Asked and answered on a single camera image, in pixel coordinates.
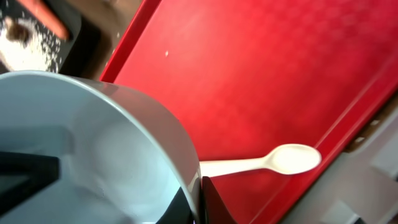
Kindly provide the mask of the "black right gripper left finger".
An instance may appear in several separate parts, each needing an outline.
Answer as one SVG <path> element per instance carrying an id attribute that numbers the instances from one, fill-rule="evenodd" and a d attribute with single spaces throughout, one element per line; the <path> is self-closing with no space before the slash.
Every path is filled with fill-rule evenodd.
<path id="1" fill-rule="evenodd" d="M 178 189 L 156 224 L 194 224 L 194 218 L 182 188 Z"/>

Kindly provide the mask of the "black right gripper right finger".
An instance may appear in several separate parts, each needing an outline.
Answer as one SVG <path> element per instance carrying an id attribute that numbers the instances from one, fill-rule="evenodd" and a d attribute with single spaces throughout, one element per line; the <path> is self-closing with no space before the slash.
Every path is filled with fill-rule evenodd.
<path id="1" fill-rule="evenodd" d="M 237 224 L 209 177 L 201 179 L 201 215 L 205 224 Z"/>

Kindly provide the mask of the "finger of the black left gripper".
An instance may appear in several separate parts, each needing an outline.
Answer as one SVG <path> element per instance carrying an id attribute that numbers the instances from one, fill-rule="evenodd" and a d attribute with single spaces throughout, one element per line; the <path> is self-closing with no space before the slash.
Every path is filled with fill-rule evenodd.
<path id="1" fill-rule="evenodd" d="M 53 156 L 1 153 L 1 215 L 60 178 L 60 159 Z"/>

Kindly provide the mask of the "light blue bowl with rice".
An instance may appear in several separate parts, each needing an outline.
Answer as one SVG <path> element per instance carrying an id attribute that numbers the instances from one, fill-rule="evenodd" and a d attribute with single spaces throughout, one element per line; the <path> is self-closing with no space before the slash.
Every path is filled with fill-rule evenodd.
<path id="1" fill-rule="evenodd" d="M 50 72 L 1 75 L 1 152 L 60 159 L 60 178 L 2 223 L 157 223 L 182 188 L 202 223 L 197 152 L 143 92 Z"/>

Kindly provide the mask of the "white plastic spoon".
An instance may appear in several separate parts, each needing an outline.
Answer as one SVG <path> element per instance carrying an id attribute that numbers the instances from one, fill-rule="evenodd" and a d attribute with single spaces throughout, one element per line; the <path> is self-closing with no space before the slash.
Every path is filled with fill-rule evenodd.
<path id="1" fill-rule="evenodd" d="M 201 174 L 217 177 L 250 170 L 269 169 L 283 175 L 294 175 L 316 168 L 322 161 L 320 152 L 303 144 L 283 144 L 264 157 L 222 161 L 201 161 Z"/>

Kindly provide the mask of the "brown food scrap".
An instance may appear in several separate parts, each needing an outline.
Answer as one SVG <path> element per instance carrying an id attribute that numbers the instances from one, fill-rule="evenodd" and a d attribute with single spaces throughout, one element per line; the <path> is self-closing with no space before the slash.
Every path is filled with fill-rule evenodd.
<path id="1" fill-rule="evenodd" d="M 30 38 L 30 31 L 28 28 L 15 23 L 6 23 L 6 39 L 11 42 L 26 43 Z"/>

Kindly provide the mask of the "orange carrot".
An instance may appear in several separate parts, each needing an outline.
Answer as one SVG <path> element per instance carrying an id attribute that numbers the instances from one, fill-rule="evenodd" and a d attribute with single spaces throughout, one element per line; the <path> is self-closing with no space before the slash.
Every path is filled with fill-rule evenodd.
<path id="1" fill-rule="evenodd" d="M 69 31 L 64 23 L 47 7 L 42 0 L 17 0 L 24 6 L 38 21 L 52 31 L 59 39 L 68 40 Z"/>

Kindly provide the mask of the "grey dishwasher rack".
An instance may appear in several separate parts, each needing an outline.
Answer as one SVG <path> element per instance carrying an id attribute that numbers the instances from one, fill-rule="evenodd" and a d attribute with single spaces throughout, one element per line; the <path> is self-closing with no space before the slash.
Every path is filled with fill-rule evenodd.
<path id="1" fill-rule="evenodd" d="M 282 223 L 389 223 L 397 216 L 397 111 L 342 153 Z"/>

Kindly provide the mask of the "pile of white rice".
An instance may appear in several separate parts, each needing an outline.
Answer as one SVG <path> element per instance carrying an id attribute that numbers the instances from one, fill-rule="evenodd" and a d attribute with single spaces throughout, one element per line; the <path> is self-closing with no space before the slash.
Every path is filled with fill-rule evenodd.
<path id="1" fill-rule="evenodd" d="M 15 30 L 11 27 L 27 29 L 27 40 L 7 38 Z M 59 72 L 63 57 L 63 42 L 44 25 L 35 19 L 6 16 L 1 21 L 1 62 L 10 71 L 41 70 Z"/>

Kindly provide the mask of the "red serving tray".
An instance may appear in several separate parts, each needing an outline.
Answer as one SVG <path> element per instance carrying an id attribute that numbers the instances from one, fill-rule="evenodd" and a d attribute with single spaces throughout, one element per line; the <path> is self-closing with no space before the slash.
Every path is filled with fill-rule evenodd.
<path id="1" fill-rule="evenodd" d="M 214 179 L 238 223 L 276 223 L 397 90 L 397 0 L 143 1 L 101 80 L 162 103 L 202 161 L 317 148 L 304 174 Z"/>

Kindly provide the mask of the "black plastic tray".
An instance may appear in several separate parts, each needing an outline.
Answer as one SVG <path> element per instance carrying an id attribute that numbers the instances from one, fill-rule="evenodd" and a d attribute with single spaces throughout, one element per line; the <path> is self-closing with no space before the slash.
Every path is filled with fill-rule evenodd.
<path id="1" fill-rule="evenodd" d="M 45 1 L 1 1 L 1 72 L 58 73 L 73 34 Z"/>

